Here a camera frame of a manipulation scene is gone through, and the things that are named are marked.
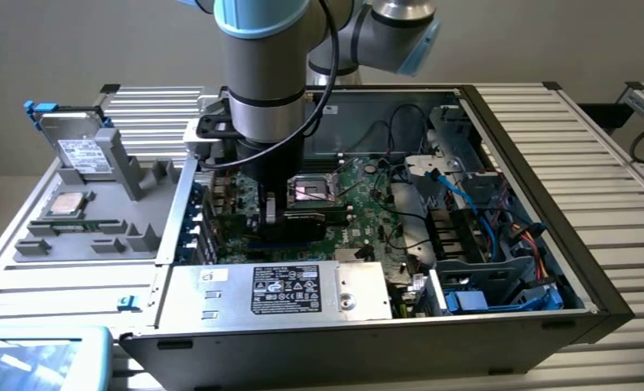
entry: monitor screen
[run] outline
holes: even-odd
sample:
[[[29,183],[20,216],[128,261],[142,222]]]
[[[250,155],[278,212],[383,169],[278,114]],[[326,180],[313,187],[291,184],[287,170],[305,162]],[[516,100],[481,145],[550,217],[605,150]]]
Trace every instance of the monitor screen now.
[[[80,340],[0,340],[0,391],[61,389]]]

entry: blue cable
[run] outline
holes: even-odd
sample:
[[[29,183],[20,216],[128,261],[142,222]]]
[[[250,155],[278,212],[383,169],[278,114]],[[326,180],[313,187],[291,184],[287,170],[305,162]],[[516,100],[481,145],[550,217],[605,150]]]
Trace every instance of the blue cable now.
[[[458,189],[454,184],[445,178],[445,175],[438,176],[438,181],[445,185],[445,187],[458,196],[461,196],[465,199],[465,202],[470,205],[472,212],[474,213],[474,216],[478,216],[478,211],[477,211],[477,206],[474,205],[474,201],[472,201],[472,197],[462,192],[461,189]],[[489,222],[484,217],[478,218],[478,221],[484,225],[484,229],[486,230],[486,233],[489,234],[489,238],[492,239],[492,257],[490,260],[494,261],[496,259],[496,235],[494,235],[494,230],[492,230],[492,226],[489,225]]]

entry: circuit board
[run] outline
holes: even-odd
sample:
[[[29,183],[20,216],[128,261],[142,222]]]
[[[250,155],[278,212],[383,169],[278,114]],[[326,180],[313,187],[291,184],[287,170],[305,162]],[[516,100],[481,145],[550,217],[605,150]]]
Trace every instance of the circuit board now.
[[[378,169],[378,162],[370,158],[355,158],[334,173],[337,197],[329,200],[306,200],[295,202],[290,210],[303,206],[306,209],[335,206],[346,226],[327,226],[325,239],[299,247],[267,249],[252,246],[256,234],[248,227],[258,216],[258,197],[255,181],[239,172],[226,173],[215,179],[215,209],[222,225],[222,243],[219,263],[242,264],[278,261],[362,261],[354,258],[354,253],[363,247],[374,249],[375,261],[383,265],[385,275],[391,281],[406,282],[410,278],[399,273],[401,263],[406,262],[403,250],[393,249],[386,243],[386,235],[399,223],[398,217],[385,211],[371,199],[371,189],[387,188],[387,177]],[[391,235],[391,244],[405,246],[403,238]]]

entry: white wall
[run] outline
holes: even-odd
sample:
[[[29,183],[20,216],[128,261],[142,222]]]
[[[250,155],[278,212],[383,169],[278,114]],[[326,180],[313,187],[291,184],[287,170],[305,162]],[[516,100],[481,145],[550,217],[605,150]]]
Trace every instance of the white wall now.
[[[366,82],[554,80],[578,101],[610,101],[644,81],[644,0],[438,0],[438,15],[419,77],[366,70]],[[0,1],[0,174],[49,163],[27,99],[88,104],[108,82],[219,86],[218,34],[174,0]]]

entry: power supply label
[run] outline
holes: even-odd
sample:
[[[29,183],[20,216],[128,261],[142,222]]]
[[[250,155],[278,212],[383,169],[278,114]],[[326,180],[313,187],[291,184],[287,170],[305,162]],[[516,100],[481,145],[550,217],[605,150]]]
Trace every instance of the power supply label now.
[[[319,267],[255,267],[252,312],[255,315],[302,314],[322,311]]]
[[[79,173],[109,174],[112,172],[95,140],[59,140],[59,146]]]

